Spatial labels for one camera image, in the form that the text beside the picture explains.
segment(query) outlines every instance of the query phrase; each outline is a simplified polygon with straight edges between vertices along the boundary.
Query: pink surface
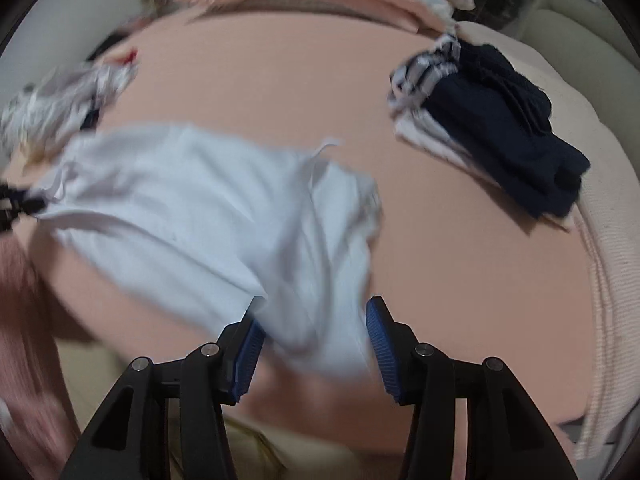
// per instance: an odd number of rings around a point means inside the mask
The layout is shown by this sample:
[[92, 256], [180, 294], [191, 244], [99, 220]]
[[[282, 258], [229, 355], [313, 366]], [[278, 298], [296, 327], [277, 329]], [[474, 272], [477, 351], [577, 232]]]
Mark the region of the pink surface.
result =
[[[499, 190], [394, 139], [388, 74], [428, 38], [332, 16], [194, 10], [133, 37], [140, 72], [103, 127], [190, 121], [274, 145], [316, 147], [374, 175], [384, 218], [372, 248], [371, 294], [398, 321], [449, 356], [502, 357], [543, 415], [584, 413], [593, 327], [587, 261], [578, 233], [532, 222]], [[531, 56], [531, 62], [543, 62]], [[20, 160], [9, 170], [22, 176]], [[207, 335], [128, 297], [44, 234], [18, 236], [68, 309], [128, 358], [180, 358]], [[331, 384], [271, 365], [265, 356], [238, 409], [265, 422], [381, 452], [404, 447], [410, 410], [377, 375]]]

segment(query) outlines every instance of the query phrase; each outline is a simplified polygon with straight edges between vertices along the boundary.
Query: laundry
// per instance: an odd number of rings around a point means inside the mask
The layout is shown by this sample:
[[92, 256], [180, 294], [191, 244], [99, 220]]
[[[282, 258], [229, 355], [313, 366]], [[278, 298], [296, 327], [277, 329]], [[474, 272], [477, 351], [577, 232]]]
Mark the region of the laundry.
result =
[[268, 149], [183, 124], [71, 140], [30, 196], [64, 246], [123, 290], [215, 339], [253, 312], [293, 367], [369, 363], [364, 293], [376, 183], [316, 152]]
[[95, 128], [100, 110], [113, 104], [135, 78], [136, 51], [101, 64], [57, 68], [25, 88], [0, 113], [0, 144], [7, 157], [20, 146], [29, 163], [56, 155], [79, 130]]
[[[454, 140], [424, 108], [405, 110], [399, 114], [396, 117], [395, 131], [399, 139], [446, 160], [452, 166], [460, 168], [482, 182], [500, 187], [500, 184], [476, 163], [465, 147]], [[542, 217], [565, 231], [572, 231], [575, 228], [571, 213], [562, 218], [551, 213], [544, 213]]]
[[[481, 169], [534, 218], [569, 213], [589, 161], [553, 134], [545, 93], [495, 47], [444, 36], [431, 52], [396, 69], [391, 81], [394, 111], [408, 110], [436, 142], [442, 144], [442, 132], [455, 141], [436, 155], [475, 176]], [[408, 117], [400, 119], [396, 128], [406, 128]]]

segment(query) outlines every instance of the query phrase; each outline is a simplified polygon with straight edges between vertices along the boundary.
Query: black strap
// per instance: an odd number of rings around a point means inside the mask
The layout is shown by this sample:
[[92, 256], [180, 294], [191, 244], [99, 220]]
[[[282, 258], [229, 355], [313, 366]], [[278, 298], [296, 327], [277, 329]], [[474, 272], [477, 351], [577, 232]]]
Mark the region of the black strap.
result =
[[94, 95], [91, 99], [91, 108], [89, 108], [89, 111], [84, 117], [80, 130], [95, 130], [95, 127], [98, 125], [98, 120], [100, 120], [100, 107]]
[[33, 215], [45, 208], [43, 199], [27, 198], [27, 191], [0, 182], [0, 233], [10, 231], [20, 214]]

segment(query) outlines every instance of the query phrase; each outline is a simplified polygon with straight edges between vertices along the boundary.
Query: white cloth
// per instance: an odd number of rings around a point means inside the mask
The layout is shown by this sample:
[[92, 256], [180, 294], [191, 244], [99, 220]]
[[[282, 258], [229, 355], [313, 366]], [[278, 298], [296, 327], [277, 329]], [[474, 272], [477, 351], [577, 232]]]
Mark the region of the white cloth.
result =
[[469, 152], [425, 109], [406, 110], [396, 118], [396, 137], [446, 160], [472, 176], [493, 186], [498, 183], [478, 166]]
[[372, 177], [182, 124], [75, 137], [37, 215], [121, 288], [218, 336], [254, 311], [293, 366], [366, 370]]
[[111, 105], [137, 71], [135, 63], [56, 68], [2, 110], [0, 144], [5, 155], [11, 157], [18, 144], [27, 155], [54, 155], [78, 132], [94, 99], [98, 108]]

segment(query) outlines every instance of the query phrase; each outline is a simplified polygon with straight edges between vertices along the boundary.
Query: metal screw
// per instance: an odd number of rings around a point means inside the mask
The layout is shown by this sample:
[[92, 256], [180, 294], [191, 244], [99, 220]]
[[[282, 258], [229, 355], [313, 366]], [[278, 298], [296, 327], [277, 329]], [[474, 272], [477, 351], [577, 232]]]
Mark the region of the metal screw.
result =
[[486, 367], [489, 368], [489, 370], [493, 370], [494, 372], [499, 372], [504, 368], [504, 363], [497, 357], [489, 357], [486, 360]]
[[134, 359], [134, 361], [131, 363], [131, 368], [133, 368], [137, 372], [141, 372], [148, 366], [149, 359], [147, 359], [146, 357], [139, 357], [137, 359]]
[[429, 343], [418, 343], [415, 346], [415, 353], [421, 357], [429, 357], [433, 355], [434, 349]]
[[220, 352], [220, 347], [215, 343], [207, 343], [200, 349], [200, 351], [204, 357], [213, 357], [215, 354]]

